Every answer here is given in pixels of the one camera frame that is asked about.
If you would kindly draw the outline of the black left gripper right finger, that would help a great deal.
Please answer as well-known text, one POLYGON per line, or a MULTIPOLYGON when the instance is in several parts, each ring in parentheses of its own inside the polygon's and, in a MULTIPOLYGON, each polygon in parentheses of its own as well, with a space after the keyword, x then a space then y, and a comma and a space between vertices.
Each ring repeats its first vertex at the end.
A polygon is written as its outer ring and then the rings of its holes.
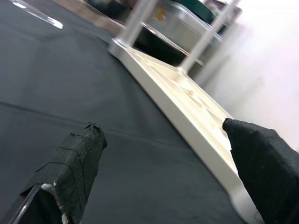
POLYGON ((299 222, 299 153, 274 129, 226 118, 238 175, 267 224, 299 222))

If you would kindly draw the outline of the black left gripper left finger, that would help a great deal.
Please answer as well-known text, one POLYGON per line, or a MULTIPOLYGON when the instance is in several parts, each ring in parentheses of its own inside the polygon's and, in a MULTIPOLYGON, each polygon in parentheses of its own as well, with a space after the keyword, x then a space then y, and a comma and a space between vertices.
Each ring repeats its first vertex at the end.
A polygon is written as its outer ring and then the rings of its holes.
POLYGON ((69 133, 7 212, 8 224, 79 224, 107 141, 95 123, 69 133))

